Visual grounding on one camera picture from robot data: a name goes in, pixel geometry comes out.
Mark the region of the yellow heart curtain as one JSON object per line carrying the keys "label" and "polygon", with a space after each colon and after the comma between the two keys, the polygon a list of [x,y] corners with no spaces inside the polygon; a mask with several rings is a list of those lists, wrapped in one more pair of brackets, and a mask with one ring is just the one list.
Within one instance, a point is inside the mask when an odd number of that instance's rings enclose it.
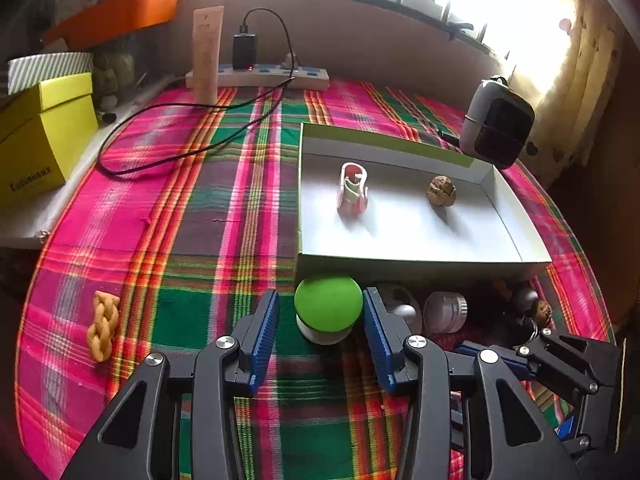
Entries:
{"label": "yellow heart curtain", "polygon": [[516,0],[511,88],[535,121],[520,159],[546,188],[585,166],[620,68],[625,27],[608,0]]}

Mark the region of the panda round toy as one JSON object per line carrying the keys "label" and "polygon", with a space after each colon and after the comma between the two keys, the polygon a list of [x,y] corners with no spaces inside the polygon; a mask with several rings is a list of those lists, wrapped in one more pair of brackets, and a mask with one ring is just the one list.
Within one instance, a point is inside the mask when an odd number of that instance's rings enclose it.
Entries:
{"label": "panda round toy", "polygon": [[420,304],[413,294],[396,283],[381,282],[376,284],[386,310],[399,315],[409,326],[411,333],[420,334],[423,330],[422,313]]}

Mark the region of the black charger adapter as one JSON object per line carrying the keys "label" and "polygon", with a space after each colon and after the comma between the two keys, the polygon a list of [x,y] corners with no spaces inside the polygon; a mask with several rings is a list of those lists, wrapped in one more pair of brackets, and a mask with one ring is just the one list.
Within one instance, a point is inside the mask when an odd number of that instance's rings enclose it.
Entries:
{"label": "black charger adapter", "polygon": [[232,44],[232,68],[251,70],[257,58],[257,36],[254,34],[236,34]]}

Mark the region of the black rectangular device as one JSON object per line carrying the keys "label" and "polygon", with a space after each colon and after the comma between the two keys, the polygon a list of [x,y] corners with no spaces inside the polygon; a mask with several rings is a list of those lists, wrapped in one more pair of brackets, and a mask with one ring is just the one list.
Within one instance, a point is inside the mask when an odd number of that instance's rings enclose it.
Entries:
{"label": "black rectangular device", "polygon": [[468,314],[463,331],[469,340],[512,348],[526,344],[538,333],[536,323],[526,314],[526,307],[533,303],[519,300],[506,283],[479,284],[468,290],[465,299]]}

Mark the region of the pink plaid tablecloth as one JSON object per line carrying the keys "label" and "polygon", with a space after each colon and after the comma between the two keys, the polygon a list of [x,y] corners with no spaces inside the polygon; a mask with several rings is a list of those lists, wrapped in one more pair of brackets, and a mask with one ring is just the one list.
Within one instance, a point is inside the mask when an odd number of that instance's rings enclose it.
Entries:
{"label": "pink plaid tablecloth", "polygon": [[[21,445],[58,478],[105,404],[151,351],[192,351],[230,332],[263,290],[281,315],[265,383],[235,403],[251,479],[390,479],[407,402],[378,385],[367,341],[318,347],[292,305],[297,159],[305,122],[428,142],[457,131],[463,110],[390,87],[334,80],[328,90],[257,99],[227,90],[224,113],[183,87],[123,131],[104,159],[172,165],[125,180],[82,180],[41,253],[17,336],[15,411]],[[93,295],[120,298],[111,357],[90,356]]]}

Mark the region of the white power strip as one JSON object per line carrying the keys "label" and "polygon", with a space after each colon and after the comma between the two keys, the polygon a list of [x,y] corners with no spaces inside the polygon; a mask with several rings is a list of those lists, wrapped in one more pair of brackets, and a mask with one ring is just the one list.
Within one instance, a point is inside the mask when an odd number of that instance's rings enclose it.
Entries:
{"label": "white power strip", "polygon": [[[231,64],[218,66],[218,86],[236,88],[274,87],[290,76],[280,65],[256,64],[249,70],[234,70]],[[292,89],[326,91],[330,77],[323,68],[298,66],[293,72]]]}

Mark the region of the brown walnut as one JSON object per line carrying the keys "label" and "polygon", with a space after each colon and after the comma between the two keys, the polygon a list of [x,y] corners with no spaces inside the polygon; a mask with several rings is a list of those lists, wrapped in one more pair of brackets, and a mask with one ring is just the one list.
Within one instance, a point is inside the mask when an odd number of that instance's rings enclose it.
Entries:
{"label": "brown walnut", "polygon": [[457,190],[450,177],[434,177],[426,190],[426,196],[432,206],[451,207],[457,199]]}
{"label": "brown walnut", "polygon": [[534,302],[532,309],[532,319],[535,322],[538,330],[543,330],[551,326],[552,322],[552,307],[548,301],[538,299]]}

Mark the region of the white round jar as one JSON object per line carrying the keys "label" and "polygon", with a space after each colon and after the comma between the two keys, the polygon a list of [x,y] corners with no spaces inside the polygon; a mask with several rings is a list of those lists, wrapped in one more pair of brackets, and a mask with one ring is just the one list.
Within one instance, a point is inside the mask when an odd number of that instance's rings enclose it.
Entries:
{"label": "white round jar", "polygon": [[468,303],[457,292],[432,292],[424,302],[424,328],[429,334],[453,334],[462,329]]}

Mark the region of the green striped box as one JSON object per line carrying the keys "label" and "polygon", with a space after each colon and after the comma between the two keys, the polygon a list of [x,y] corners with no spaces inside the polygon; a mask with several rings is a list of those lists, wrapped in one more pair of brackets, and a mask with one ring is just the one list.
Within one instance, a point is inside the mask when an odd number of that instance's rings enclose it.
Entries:
{"label": "green striped box", "polygon": [[1,71],[1,95],[13,96],[45,80],[91,73],[89,52],[54,52],[14,58]]}

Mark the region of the yellow shoe box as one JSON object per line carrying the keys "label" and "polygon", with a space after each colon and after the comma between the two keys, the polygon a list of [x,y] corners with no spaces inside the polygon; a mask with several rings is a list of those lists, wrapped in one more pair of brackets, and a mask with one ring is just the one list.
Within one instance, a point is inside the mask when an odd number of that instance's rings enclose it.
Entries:
{"label": "yellow shoe box", "polygon": [[1,111],[1,205],[22,204],[64,185],[98,129],[89,73],[21,92]]}

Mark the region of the pink clip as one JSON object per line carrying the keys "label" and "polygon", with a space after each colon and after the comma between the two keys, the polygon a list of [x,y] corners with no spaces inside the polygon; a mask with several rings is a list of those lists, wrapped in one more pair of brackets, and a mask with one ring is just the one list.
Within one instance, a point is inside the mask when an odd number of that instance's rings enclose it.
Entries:
{"label": "pink clip", "polygon": [[363,214],[367,206],[367,169],[356,162],[345,162],[341,166],[337,210],[341,214],[355,218]]}

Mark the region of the green mushroom massager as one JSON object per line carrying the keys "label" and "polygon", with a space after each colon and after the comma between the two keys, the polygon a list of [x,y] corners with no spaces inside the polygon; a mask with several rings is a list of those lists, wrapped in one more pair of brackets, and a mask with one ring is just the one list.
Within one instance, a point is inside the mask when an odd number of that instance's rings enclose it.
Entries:
{"label": "green mushroom massager", "polygon": [[362,290],[349,276],[312,276],[294,294],[295,321],[313,344],[330,346],[344,340],[363,309]]}

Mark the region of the white plug on strip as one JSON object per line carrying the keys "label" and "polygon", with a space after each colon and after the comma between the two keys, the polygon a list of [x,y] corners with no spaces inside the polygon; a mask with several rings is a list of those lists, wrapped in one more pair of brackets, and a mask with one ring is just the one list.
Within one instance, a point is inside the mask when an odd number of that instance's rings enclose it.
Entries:
{"label": "white plug on strip", "polygon": [[297,70],[298,66],[299,62],[295,53],[288,53],[287,55],[285,55],[285,59],[281,63],[281,67],[284,70]]}

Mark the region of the white mushroom massager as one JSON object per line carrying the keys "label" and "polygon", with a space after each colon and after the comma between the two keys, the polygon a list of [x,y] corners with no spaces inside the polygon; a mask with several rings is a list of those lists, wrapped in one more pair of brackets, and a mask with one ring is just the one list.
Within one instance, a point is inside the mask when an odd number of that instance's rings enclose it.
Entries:
{"label": "white mushroom massager", "polygon": [[510,305],[513,309],[524,314],[532,310],[538,300],[539,296],[535,289],[530,287],[520,287],[512,292]]}

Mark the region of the white cardboard box tray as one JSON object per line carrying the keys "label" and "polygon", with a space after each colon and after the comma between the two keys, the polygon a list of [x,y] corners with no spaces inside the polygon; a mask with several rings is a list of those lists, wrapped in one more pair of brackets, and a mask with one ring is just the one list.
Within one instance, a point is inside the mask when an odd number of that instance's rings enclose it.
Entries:
{"label": "white cardboard box tray", "polygon": [[[368,172],[368,206],[355,218],[337,210],[345,162]],[[451,207],[427,199],[436,176],[456,187]],[[551,261],[495,166],[396,136],[315,124],[300,127],[297,244],[297,281],[345,274],[361,285],[460,287],[527,280]]]}

